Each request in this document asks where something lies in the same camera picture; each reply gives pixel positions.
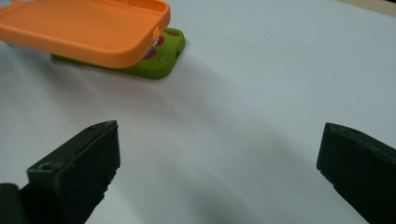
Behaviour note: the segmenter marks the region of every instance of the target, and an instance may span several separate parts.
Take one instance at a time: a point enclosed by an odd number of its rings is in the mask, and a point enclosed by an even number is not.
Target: screw hole
[[[53,166],[52,166],[52,163],[47,162],[47,163],[41,164],[38,168],[41,170],[48,171],[48,170],[51,170],[53,168]]]

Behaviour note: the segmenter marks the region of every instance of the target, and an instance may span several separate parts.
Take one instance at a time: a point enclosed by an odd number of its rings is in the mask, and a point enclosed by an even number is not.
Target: white table surface
[[[116,119],[89,224],[366,223],[316,168],[326,122],[396,147],[396,19],[334,0],[169,0],[187,46],[148,80],[0,43],[0,181]]]

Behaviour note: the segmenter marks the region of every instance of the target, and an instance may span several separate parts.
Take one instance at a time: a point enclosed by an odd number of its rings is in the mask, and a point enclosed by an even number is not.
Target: orange silicone case
[[[161,0],[13,0],[0,39],[102,66],[138,63],[170,22]]]

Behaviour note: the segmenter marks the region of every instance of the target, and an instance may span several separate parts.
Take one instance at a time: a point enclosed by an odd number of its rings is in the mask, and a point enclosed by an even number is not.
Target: green silicone case
[[[157,39],[144,58],[137,64],[120,69],[106,68],[91,63],[84,63],[74,59],[51,54],[54,61],[76,63],[93,67],[100,67],[107,70],[118,71],[140,77],[159,79],[169,75],[172,71],[178,56],[186,46],[183,33],[174,28],[166,28]]]

